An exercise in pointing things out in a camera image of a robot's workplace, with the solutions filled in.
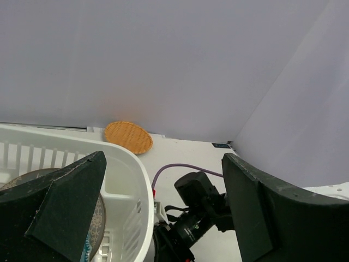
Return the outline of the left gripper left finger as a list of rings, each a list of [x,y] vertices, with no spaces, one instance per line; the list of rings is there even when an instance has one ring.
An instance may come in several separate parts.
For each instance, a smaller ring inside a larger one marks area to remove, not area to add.
[[[103,151],[1,191],[1,261],[80,261],[105,176]]]

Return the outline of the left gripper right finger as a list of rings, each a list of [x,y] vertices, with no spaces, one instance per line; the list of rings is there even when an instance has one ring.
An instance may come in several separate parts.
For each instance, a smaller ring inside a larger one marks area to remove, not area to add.
[[[348,201],[302,189],[233,153],[224,184],[242,261],[348,261]]]

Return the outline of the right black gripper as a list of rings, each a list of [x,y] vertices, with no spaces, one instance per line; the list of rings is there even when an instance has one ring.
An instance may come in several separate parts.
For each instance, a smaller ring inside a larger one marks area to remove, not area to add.
[[[215,224],[214,211],[185,210],[172,217],[171,223],[159,222],[154,226],[154,261],[195,261],[191,247]]]

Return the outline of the grey reindeer round plate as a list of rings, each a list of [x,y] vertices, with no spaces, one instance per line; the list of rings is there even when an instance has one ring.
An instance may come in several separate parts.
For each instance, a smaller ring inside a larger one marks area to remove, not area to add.
[[[1,190],[5,190],[7,188],[11,188],[22,183],[26,183],[33,179],[39,178],[41,176],[45,176],[51,172],[58,170],[58,168],[46,168],[46,169],[38,169],[31,172],[28,172],[24,175],[16,177],[11,181],[4,183],[1,182]],[[94,214],[91,220],[91,224],[89,227],[90,234],[90,244],[92,247],[90,254],[90,261],[92,261],[93,257],[98,253],[99,247],[102,243],[104,232],[106,227],[106,210],[105,204],[101,194],[99,194],[98,200],[96,202]]]

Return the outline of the red teal floral plate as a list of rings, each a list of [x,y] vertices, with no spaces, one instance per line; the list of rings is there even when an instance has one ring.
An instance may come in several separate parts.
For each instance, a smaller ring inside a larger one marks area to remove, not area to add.
[[[90,234],[88,233],[85,239],[84,247],[82,250],[80,262],[90,262],[90,254],[91,254],[91,244],[90,244]]]

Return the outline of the orange woven round plate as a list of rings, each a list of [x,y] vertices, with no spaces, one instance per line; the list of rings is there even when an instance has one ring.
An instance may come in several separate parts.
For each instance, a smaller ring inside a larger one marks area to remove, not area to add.
[[[144,154],[153,146],[150,134],[142,127],[126,121],[117,121],[108,124],[104,129],[105,139],[122,146],[133,154]]]

